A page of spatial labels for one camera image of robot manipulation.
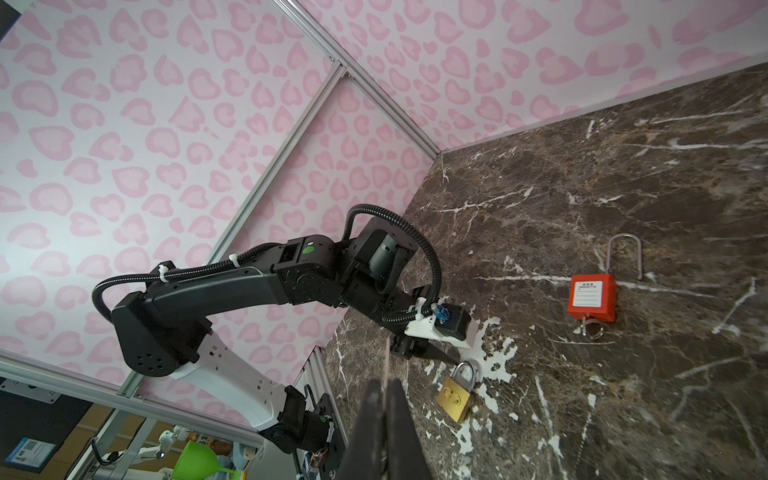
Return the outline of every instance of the metal shackle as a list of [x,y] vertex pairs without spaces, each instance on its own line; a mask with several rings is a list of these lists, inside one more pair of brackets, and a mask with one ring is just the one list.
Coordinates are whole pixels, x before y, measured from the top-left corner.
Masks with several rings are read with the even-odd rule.
[[456,380],[456,374],[458,373],[458,371],[459,371],[459,370],[461,370],[461,369],[462,369],[462,366],[463,366],[463,365],[468,365],[468,366],[469,366],[469,368],[470,368],[470,370],[472,371],[472,377],[471,377],[471,378],[470,378],[470,380],[469,380],[469,381],[472,383],[472,384],[470,385],[470,387],[469,387],[469,391],[471,392],[471,391],[472,391],[472,390],[475,388],[475,383],[477,382],[477,379],[478,379],[478,372],[477,372],[477,370],[475,369],[475,366],[474,366],[474,365],[472,365],[470,362],[467,362],[467,361],[465,360],[465,361],[463,361],[463,362],[459,363],[459,364],[458,364],[458,365],[457,365],[457,366],[456,366],[456,367],[453,369],[453,372],[451,373],[451,378],[452,378],[452,379],[454,379],[454,380]]
[[605,273],[610,273],[611,271],[611,249],[614,246],[614,240],[622,237],[631,238],[637,244],[637,279],[642,280],[643,279],[643,244],[640,242],[640,238],[638,238],[637,235],[633,235],[632,233],[619,233],[618,235],[613,235],[611,239],[608,241],[608,252],[605,260]]

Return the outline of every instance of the white label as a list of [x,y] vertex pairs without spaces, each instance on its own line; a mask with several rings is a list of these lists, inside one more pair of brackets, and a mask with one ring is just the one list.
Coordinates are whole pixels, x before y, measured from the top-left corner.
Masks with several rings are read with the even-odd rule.
[[576,282],[573,306],[596,306],[603,302],[603,282]]
[[22,439],[5,461],[8,463],[15,463],[16,465],[23,465],[25,467],[40,468],[55,448],[55,443]]

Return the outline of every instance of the gold padlock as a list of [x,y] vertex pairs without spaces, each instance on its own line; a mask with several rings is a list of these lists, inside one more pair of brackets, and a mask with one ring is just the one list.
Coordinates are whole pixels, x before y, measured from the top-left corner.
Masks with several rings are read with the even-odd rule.
[[[454,380],[456,374],[464,365],[469,366],[472,370],[472,384],[469,387],[469,392]],[[472,399],[470,392],[475,388],[476,379],[477,372],[475,371],[475,366],[470,362],[461,362],[453,369],[450,377],[445,379],[442,384],[442,390],[437,396],[437,404],[458,423],[464,422],[464,418],[467,416],[469,404],[471,403],[470,400]]]

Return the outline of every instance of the green plastic object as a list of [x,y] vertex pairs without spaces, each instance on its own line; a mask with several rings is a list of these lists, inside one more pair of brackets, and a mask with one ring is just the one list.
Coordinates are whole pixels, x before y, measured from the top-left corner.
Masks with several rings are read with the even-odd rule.
[[174,480],[203,480],[218,472],[229,472],[233,480],[238,480],[242,472],[224,468],[219,463],[213,450],[196,442],[187,442],[179,460],[176,462],[171,478]]

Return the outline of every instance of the cable tie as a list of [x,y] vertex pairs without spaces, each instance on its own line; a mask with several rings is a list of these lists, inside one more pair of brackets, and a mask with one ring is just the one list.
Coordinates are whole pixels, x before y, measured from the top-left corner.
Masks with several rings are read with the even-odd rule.
[[159,271],[160,271],[160,281],[163,283],[170,283],[170,281],[167,278],[165,278],[165,273],[168,271],[168,267],[165,265],[160,265]]

